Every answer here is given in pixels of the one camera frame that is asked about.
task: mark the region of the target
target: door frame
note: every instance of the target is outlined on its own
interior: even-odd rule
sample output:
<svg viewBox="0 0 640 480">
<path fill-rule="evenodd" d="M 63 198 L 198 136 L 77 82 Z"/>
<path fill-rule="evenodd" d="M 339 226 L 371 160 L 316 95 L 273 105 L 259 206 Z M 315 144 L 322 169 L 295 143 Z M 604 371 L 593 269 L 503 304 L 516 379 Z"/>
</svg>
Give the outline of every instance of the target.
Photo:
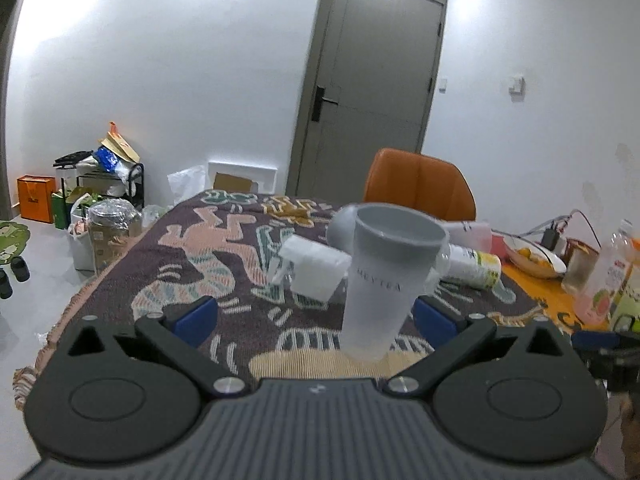
<svg viewBox="0 0 640 480">
<path fill-rule="evenodd" d="M 14 10 L 3 32 L 6 44 L 0 48 L 0 220 L 12 220 L 17 216 L 17 207 L 12 205 L 6 167 L 6 97 L 9 84 L 9 67 L 14 50 L 15 31 L 24 0 L 15 0 Z"/>
<path fill-rule="evenodd" d="M 444 36 L 445 18 L 447 12 L 448 0 L 432 0 L 442 5 L 442 13 L 440 15 L 440 34 L 436 45 L 436 57 L 433 62 L 433 79 L 431 91 L 427 95 L 427 102 L 422 117 L 420 136 L 415 148 L 415 153 L 422 150 L 424 136 L 429 123 L 429 115 L 431 105 L 433 103 L 433 95 L 435 93 L 435 79 L 438 75 L 438 67 L 440 66 L 440 54 L 442 52 L 442 37 Z M 287 194 L 297 195 L 298 186 L 300 184 L 300 173 L 302 169 L 302 161 L 305 153 L 305 146 L 308 137 L 308 123 L 311 118 L 312 103 L 316 92 L 316 82 L 318 81 L 318 71 L 320 69 L 320 59 L 322 48 L 324 47 L 324 37 L 329 25 L 329 16 L 334 0 L 320 0 L 318 10 L 316 11 L 316 25 L 309 47 L 308 62 L 306 64 L 305 78 L 302 84 L 302 94 L 300 95 L 300 105 L 298 107 L 298 120 L 296 121 L 296 130 L 293 137 L 291 147 L 291 158 L 289 163 L 289 173 L 287 175 Z"/>
</svg>

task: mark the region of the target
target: bottle cap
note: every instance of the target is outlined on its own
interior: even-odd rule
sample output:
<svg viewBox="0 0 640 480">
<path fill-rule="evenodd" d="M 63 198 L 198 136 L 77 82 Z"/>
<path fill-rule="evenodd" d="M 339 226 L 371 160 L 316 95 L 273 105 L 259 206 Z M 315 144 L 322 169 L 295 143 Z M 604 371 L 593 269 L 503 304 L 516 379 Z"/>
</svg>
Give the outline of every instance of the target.
<svg viewBox="0 0 640 480">
<path fill-rule="evenodd" d="M 620 222 L 620 232 L 623 235 L 632 237 L 634 235 L 634 225 L 629 220 Z"/>
</svg>

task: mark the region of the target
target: metal screw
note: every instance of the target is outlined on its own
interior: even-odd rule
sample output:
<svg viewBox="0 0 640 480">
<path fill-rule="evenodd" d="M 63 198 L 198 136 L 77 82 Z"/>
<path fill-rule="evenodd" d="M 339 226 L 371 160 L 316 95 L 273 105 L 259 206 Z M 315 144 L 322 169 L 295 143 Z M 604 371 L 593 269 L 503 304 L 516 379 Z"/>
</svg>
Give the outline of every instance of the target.
<svg viewBox="0 0 640 480">
<path fill-rule="evenodd" d="M 412 377 L 394 377 L 386 385 L 395 394 L 410 394 L 420 387 Z"/>
<path fill-rule="evenodd" d="M 223 395 L 238 394 L 244 390 L 244 381 L 237 377 L 222 377 L 213 383 L 213 389 Z"/>
</svg>

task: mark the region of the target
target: wall stain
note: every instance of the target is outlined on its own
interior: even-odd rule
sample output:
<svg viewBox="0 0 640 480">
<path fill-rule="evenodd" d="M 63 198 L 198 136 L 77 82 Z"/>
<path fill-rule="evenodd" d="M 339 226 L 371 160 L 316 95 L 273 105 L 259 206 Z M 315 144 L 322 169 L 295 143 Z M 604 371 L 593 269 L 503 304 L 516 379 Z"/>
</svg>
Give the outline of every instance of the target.
<svg viewBox="0 0 640 480">
<path fill-rule="evenodd" d="M 604 215 L 604 204 L 593 182 L 582 184 L 582 198 L 589 209 L 589 217 L 595 224 L 600 224 Z"/>
<path fill-rule="evenodd" d="M 616 148 L 616 159 L 622 168 L 626 198 L 633 203 L 640 199 L 640 168 L 631 148 L 620 142 Z"/>
</svg>

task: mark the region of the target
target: plastic bottle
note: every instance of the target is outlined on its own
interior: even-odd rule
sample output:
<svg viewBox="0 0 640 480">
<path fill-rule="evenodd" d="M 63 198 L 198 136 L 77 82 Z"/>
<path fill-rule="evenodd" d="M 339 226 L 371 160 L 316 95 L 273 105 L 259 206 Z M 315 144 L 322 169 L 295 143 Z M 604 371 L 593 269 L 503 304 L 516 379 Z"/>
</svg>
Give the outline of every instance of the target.
<svg viewBox="0 0 640 480">
<path fill-rule="evenodd" d="M 481 253 L 491 252 L 493 234 L 489 222 L 436 221 L 449 231 L 449 241 L 452 244 L 468 247 Z"/>
<path fill-rule="evenodd" d="M 591 276 L 575 298 L 574 313 L 584 324 L 602 323 L 607 318 L 615 295 L 625 279 L 628 280 L 636 259 L 632 237 L 633 225 L 623 220 L 620 228 L 601 248 Z"/>
<path fill-rule="evenodd" d="M 441 281 L 478 289 L 493 288 L 500 281 L 501 273 L 498 256 L 447 244 L 427 276 L 423 294 L 432 296 Z"/>
<path fill-rule="evenodd" d="M 636 260 L 611 307 L 609 330 L 612 332 L 631 330 L 640 317 L 640 238 L 634 238 L 633 244 Z"/>
</svg>

